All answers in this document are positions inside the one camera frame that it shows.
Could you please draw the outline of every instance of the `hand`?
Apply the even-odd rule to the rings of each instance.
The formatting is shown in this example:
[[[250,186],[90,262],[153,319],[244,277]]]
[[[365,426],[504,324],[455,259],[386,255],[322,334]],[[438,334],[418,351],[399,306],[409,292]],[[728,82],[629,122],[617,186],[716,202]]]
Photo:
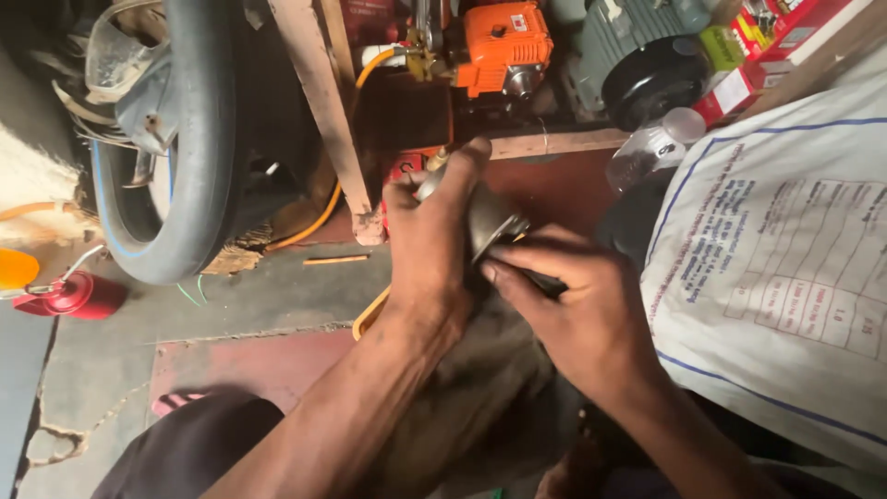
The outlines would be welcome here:
[[[666,376],[656,358],[638,279],[618,255],[559,226],[519,244],[497,246],[484,276],[530,323],[554,365],[590,399],[602,403],[638,376]],[[569,289],[556,300],[515,267],[557,277]]]
[[[464,215],[491,152],[490,141],[479,137],[453,153],[440,185],[422,204],[413,193],[425,172],[405,173],[385,186],[392,261],[386,310],[432,322],[455,313],[467,317]]]

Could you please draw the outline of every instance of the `black pants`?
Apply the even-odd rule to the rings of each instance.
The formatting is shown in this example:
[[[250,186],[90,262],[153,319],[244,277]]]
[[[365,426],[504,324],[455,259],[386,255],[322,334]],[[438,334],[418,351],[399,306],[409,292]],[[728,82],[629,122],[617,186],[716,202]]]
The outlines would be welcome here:
[[[167,414],[133,440],[93,499],[198,499],[280,420],[273,403],[210,394]]]

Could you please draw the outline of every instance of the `inner tube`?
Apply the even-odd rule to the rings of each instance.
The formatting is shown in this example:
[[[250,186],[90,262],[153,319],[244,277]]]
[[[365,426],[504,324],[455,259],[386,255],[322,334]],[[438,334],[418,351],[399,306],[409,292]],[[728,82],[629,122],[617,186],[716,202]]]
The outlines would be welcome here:
[[[247,124],[237,79],[240,0],[163,0],[181,100],[175,196],[164,223],[147,188],[124,189],[134,152],[93,141],[98,214],[108,248],[129,275],[174,284],[205,268],[230,235],[246,176]]]

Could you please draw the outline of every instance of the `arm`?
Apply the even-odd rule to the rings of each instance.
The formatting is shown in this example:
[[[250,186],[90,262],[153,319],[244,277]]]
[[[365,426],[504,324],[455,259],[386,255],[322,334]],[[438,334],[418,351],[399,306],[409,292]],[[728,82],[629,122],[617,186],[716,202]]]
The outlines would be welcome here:
[[[468,196],[490,157],[475,139],[453,154],[421,205],[420,178],[383,193],[391,238],[391,293],[379,319],[299,405],[202,497],[341,497],[362,478],[416,392],[464,332]]]
[[[618,258],[554,226],[493,254],[484,275],[527,319],[562,374],[625,428],[681,496],[786,496],[671,382],[637,277]],[[569,289],[548,299],[516,266]]]

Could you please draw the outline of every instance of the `orange engine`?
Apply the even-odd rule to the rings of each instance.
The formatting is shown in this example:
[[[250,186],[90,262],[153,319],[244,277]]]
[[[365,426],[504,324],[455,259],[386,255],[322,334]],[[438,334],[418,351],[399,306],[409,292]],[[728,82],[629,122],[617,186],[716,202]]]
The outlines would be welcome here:
[[[528,98],[554,47],[536,2],[475,7],[463,20],[471,62],[457,67],[456,86],[471,98],[484,91]]]

